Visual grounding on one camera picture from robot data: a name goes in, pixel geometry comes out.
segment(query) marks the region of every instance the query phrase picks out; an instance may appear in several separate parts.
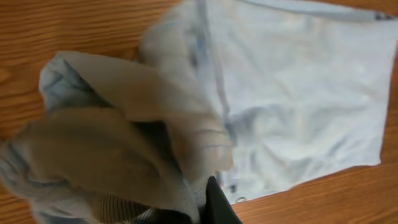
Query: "crumpled fabric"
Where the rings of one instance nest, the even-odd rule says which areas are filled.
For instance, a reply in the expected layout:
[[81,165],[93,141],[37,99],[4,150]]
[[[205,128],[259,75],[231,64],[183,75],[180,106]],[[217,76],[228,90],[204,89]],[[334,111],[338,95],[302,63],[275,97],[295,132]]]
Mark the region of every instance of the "crumpled fabric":
[[198,223],[207,179],[232,166],[231,143],[196,83],[182,81],[127,60],[59,52],[40,74],[46,117],[2,145],[5,186],[30,199],[38,220],[126,221],[107,219],[105,201],[116,197]]
[[192,0],[148,30],[140,51],[199,81],[234,143],[234,167],[218,180],[236,203],[380,163],[397,40],[397,18],[379,12]]

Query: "wooden floor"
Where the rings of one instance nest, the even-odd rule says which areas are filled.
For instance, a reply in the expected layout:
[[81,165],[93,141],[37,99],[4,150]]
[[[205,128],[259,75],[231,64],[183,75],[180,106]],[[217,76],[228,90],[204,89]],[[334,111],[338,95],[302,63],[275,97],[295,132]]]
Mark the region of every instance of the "wooden floor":
[[[178,0],[0,0],[0,137],[43,115],[37,80],[57,50],[133,58],[142,31]],[[398,0],[323,0],[398,14]],[[359,167],[234,206],[245,224],[398,223],[398,66],[382,165]],[[0,224],[34,223],[0,186]]]

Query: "wrinkled cloth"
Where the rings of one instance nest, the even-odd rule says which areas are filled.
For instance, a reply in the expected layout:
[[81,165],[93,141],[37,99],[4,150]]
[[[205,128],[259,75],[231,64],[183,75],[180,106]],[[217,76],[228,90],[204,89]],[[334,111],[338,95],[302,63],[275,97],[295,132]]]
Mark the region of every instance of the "wrinkled cloth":
[[[59,52],[40,74],[45,119],[2,145],[5,186],[37,214],[102,220],[112,195],[198,223],[207,179],[231,167],[231,144],[196,83],[167,79],[127,60]],[[170,149],[149,121],[165,123]]]
[[234,142],[234,168],[218,180],[235,203],[380,163],[397,39],[397,19],[378,12],[194,0],[148,30],[140,51],[200,82]]

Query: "white cloth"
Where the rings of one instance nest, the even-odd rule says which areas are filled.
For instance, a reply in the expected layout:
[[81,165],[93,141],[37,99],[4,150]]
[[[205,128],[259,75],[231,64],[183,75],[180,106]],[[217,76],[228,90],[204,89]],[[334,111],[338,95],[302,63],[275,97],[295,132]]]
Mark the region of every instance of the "white cloth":
[[161,74],[196,77],[234,141],[230,203],[375,166],[398,21],[292,0],[192,0],[141,44]]

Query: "brown wooden surface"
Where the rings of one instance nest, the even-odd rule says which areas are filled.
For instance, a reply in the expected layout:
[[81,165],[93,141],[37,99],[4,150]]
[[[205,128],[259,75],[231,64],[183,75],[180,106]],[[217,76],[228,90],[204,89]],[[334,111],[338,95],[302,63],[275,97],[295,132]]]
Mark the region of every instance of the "brown wooden surface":
[[[0,137],[42,117],[37,79],[57,50],[132,58],[142,31],[177,1],[0,0]],[[322,1],[398,14],[398,0]],[[398,223],[398,69],[382,165],[346,170],[234,209],[245,224]],[[11,223],[34,222],[28,206],[0,186],[0,224]]]

